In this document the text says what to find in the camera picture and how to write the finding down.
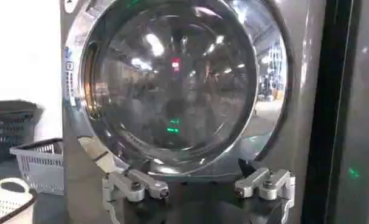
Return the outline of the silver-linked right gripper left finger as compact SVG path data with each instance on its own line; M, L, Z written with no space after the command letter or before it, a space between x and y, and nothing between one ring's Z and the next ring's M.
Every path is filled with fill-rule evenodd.
M127 202L140 203L145 199L146 193L155 200L163 200L169 196L170 190L166 182L156 180L137 169L123 172L115 170L102 179L103 207L114 224L121 223L113 205L119 194L124 195Z

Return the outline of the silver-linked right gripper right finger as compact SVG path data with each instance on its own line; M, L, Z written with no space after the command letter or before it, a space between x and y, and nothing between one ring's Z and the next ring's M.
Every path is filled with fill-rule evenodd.
M240 198L250 198L257 195L266 201L282 199L281 224L288 221L289 210L294 207L295 175L284 169L271 172L268 168L259 168L248 177L234 183L235 191Z

